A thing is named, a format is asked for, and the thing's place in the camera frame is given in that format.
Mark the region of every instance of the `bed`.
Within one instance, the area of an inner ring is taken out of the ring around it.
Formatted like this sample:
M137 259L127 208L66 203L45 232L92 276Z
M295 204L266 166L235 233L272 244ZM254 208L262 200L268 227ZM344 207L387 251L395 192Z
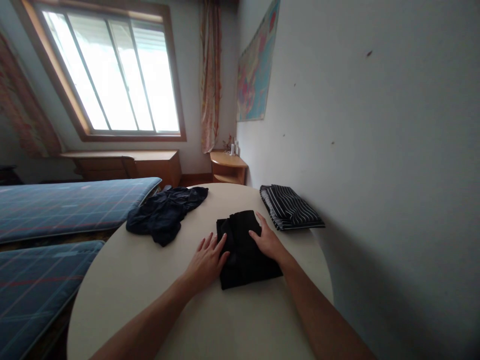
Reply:
M0 252L0 360L23 359L76 295L103 241Z
M116 229L159 177L0 187L0 244Z

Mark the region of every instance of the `forearm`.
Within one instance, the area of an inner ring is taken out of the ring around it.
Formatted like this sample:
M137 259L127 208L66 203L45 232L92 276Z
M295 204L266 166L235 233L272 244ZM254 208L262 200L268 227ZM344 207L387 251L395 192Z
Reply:
M375 358L290 254L278 263L317 359Z
M180 277L157 300L123 326L91 360L153 359L182 310L193 297Z

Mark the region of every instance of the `finger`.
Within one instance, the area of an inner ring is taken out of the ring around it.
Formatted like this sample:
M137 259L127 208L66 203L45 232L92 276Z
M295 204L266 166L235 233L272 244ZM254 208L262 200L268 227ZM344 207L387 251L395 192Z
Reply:
M205 238L203 238L201 241L200 241L200 244L198 245L198 247L196 248L196 250L199 252L200 250L202 250L202 246L204 245L204 242L205 242Z
M250 230L248 234L251 236L253 240L255 240L255 242L258 242L260 240L260 236L258 236L255 231Z
M215 251L217 253L221 253L222 249L224 248L225 242L227 241L227 233L224 233L220 239L220 242L216 245Z
M208 249L209 248L209 245L210 245L210 241L212 240L212 236L214 235L213 232L210 233L210 235L208 235L206 237L206 240L205 240L205 243L203 244L203 248L204 249Z
M215 249L215 246L217 245L217 239L219 238L218 234L215 234L213 235L213 237L211 238L211 242L210 242L210 246L209 248L210 249Z
M255 214L256 214L256 215L258 216L258 218L260 219L261 227L262 227L262 228L263 228L263 227L267 227L267 228L268 228L269 226L267 225L267 220L265 220L265 218L262 216L262 214L259 213L258 211L256 211Z
M225 263L227 262L227 259L229 258L230 251L225 251L222 256L220 257L220 260L218 261L218 268L222 270L224 267Z

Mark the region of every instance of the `white tabletop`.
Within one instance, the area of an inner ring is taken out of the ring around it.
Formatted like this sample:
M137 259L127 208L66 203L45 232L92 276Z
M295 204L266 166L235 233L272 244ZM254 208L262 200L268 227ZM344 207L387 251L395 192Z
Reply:
M116 331L159 297L187 268L217 219L259 211L274 229L257 189L200 185L208 197L181 222L166 247L129 233L123 224L88 270L68 330L69 360L88 359ZM324 254L309 230L276 232L310 279L333 303ZM313 353L283 277L222 291L220 280L184 309L158 359L310 359Z

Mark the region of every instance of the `window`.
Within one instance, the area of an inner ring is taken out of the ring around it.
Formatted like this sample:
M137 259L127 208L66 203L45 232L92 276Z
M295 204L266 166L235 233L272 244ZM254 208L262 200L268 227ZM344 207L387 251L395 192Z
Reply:
M82 140L185 141L168 7L107 2L22 0L16 9Z

